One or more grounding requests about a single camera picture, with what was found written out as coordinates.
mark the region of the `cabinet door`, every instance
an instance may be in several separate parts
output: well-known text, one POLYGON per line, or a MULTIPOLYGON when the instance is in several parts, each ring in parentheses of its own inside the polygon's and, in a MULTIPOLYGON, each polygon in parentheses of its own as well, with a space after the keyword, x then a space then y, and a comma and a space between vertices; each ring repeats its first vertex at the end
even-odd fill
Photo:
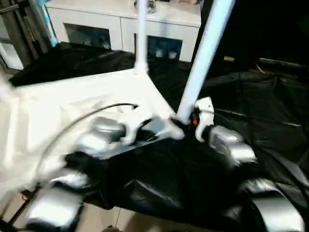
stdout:
MULTIPOLYGON (((198 28, 147 21, 148 55, 191 61, 198 28)), ((123 50, 135 52, 136 19, 121 18, 123 50)))
POLYGON ((59 42, 122 50, 120 17, 48 8, 59 42))

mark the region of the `white drawer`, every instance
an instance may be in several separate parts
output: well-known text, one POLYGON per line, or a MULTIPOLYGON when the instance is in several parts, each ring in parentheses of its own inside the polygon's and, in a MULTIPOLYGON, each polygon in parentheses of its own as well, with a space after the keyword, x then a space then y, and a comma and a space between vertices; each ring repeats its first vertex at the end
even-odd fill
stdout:
POLYGON ((120 17, 81 11, 47 8, 59 42, 69 42, 64 24, 87 26, 109 31, 112 50, 122 50, 120 17))
MULTIPOLYGON (((147 21, 147 35, 182 40, 179 60, 191 61, 199 28, 147 21)), ((138 31, 136 19, 121 18, 123 50, 135 52, 134 33, 138 31)))

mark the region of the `black plastic sheet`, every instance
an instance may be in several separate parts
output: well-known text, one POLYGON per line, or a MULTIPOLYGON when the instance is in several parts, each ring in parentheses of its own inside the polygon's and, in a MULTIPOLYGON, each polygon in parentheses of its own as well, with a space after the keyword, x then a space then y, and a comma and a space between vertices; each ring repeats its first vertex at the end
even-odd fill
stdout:
MULTIPOLYGON (((107 73, 132 68, 134 61, 131 53, 63 43, 10 81, 22 86, 107 73)), ((190 69, 186 62, 149 59, 149 76, 175 111, 190 69)), ((305 212, 307 204, 300 191, 270 157, 283 156, 309 174, 309 81, 231 73, 207 79, 200 93, 200 97, 206 96, 211 96, 215 107, 215 123, 238 131, 273 180, 305 212)), ((229 173, 218 156, 191 136, 118 155, 102 163, 105 202, 98 196, 96 204, 199 226, 229 227, 221 212, 235 199, 228 191, 229 173)))

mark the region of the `white cabinet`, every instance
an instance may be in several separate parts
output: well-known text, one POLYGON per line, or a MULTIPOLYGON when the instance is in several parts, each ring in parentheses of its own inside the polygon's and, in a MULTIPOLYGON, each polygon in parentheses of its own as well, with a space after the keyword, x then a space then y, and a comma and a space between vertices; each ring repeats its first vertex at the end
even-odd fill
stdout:
MULTIPOLYGON (((52 0, 46 4, 58 40, 135 52, 137 12, 131 0, 52 0)), ((156 1, 147 15, 148 55, 191 61, 199 5, 156 1)))
MULTIPOLYGON (((70 42, 69 37, 74 37, 73 33, 82 33, 80 30, 77 30, 78 27, 73 26, 77 25, 84 26, 79 27, 82 28, 82 31, 102 29, 102 32, 105 32, 104 35, 109 36, 111 49, 122 50, 119 17, 54 8, 48 8, 48 13, 59 42, 70 42)), ((99 36, 98 32, 95 39, 99 40, 99 36)))

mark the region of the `metal rod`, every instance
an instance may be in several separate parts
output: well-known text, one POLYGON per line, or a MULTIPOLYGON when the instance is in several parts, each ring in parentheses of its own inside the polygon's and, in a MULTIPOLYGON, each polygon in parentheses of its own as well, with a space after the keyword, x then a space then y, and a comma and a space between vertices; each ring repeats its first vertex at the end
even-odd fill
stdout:
POLYGON ((58 44, 58 40, 55 36, 53 27, 52 27, 52 22, 50 20, 50 17, 48 15, 46 6, 44 5, 44 1, 37 1, 38 5, 41 7, 42 9, 42 13, 43 13, 43 19, 47 25, 47 32, 48 32, 48 38, 50 40, 50 43, 52 44, 52 47, 55 47, 58 44))
POLYGON ((14 226, 8 224, 6 221, 0 219, 0 231, 2 231, 2 232, 16 232, 17 229, 14 226))
POLYGON ((10 39, 8 39, 8 38, 3 38, 3 37, 0 37, 0 43, 12 44, 10 39))
POLYGON ((0 15, 7 13, 9 11, 13 11, 13 10, 18 9, 18 8, 19 8, 18 4, 14 4, 12 6, 4 7, 2 9, 0 9, 0 15))
POLYGON ((34 191, 29 195, 29 197, 27 198, 27 200, 25 200, 25 202, 23 203, 23 205, 18 209, 18 211, 13 215, 13 217, 9 220, 9 224, 13 225, 16 220, 19 218, 19 216, 23 213, 23 211, 25 210, 25 208, 28 206, 28 204, 32 201, 33 197, 36 195, 36 193, 38 192, 38 190, 40 189, 40 186, 36 186, 34 191))
POLYGON ((235 0, 214 0, 176 117, 184 124, 203 86, 235 0))
POLYGON ((146 16, 148 0, 138 0, 139 29, 137 33, 137 53, 135 69, 138 73, 148 71, 147 64, 147 35, 146 35, 146 16))
POLYGON ((281 65, 284 67, 291 67, 291 68, 303 68, 303 69, 309 68, 308 65, 296 64, 296 63, 291 63, 287 61, 267 59, 267 58, 260 58, 259 62, 266 63, 266 64, 273 64, 273 65, 281 65))

